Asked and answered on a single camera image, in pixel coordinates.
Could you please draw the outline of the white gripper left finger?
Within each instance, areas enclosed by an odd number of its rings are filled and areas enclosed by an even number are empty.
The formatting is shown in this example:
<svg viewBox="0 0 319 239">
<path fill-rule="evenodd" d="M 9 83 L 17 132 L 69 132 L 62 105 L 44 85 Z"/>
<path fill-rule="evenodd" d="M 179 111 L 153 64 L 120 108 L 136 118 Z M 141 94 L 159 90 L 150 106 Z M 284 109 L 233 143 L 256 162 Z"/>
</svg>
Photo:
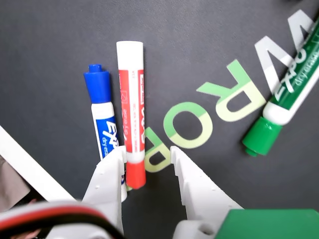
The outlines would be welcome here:
<svg viewBox="0 0 319 239">
<path fill-rule="evenodd" d="M 97 164 L 82 200 L 102 212 L 122 233 L 121 176 L 124 175 L 126 162 L 125 146 L 111 151 Z"/>
</svg>

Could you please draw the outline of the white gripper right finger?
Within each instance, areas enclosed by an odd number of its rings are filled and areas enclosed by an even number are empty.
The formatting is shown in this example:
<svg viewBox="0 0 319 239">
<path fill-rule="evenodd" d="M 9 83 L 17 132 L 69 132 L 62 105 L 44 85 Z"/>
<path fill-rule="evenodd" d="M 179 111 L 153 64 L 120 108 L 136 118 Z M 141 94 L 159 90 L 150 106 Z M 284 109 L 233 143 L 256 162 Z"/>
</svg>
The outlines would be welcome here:
<svg viewBox="0 0 319 239">
<path fill-rule="evenodd" d="M 180 148 L 170 148 L 171 164 L 178 177 L 181 204 L 187 219 L 175 236 L 215 236 L 232 209 L 242 207 L 220 189 Z"/>
</svg>

